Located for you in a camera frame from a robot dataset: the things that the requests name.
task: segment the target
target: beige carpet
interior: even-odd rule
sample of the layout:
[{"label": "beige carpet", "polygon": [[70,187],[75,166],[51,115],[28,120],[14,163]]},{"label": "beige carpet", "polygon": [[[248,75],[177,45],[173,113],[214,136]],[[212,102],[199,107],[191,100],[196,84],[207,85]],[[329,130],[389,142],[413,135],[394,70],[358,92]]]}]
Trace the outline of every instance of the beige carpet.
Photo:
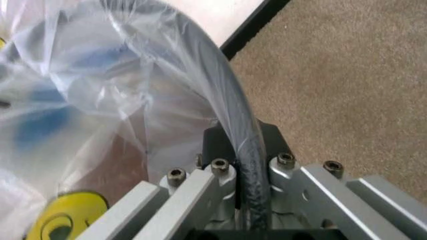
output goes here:
[{"label": "beige carpet", "polygon": [[427,204],[426,0],[292,0],[231,65],[302,164],[380,174]]}]

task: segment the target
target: metal bar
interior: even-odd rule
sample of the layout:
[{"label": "metal bar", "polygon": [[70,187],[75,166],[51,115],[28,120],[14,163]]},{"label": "metal bar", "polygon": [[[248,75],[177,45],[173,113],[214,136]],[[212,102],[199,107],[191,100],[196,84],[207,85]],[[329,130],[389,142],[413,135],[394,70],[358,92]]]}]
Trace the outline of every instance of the metal bar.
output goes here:
[{"label": "metal bar", "polygon": [[427,208],[385,179],[368,176],[347,187],[411,239],[427,239]]},{"label": "metal bar", "polygon": [[165,188],[142,181],[77,239],[131,239],[167,199]]},{"label": "metal bar", "polygon": [[212,173],[194,170],[134,240],[181,240],[192,229],[203,229],[221,202],[219,193]]},{"label": "metal bar", "polygon": [[350,240],[408,239],[318,164],[293,174],[289,196],[293,212],[314,228],[332,222]]}]

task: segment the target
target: clear plastic bag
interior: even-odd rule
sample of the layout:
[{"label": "clear plastic bag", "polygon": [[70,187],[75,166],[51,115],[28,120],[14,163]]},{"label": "clear plastic bag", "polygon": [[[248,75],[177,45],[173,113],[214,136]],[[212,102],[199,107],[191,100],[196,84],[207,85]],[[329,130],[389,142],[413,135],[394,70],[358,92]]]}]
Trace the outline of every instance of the clear plastic bag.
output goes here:
[{"label": "clear plastic bag", "polygon": [[58,194],[95,191],[112,205],[172,167],[191,172],[216,120],[240,161],[251,227],[266,227],[258,123],[197,25],[155,0],[38,1],[25,24],[2,8],[0,239],[21,238]]}]

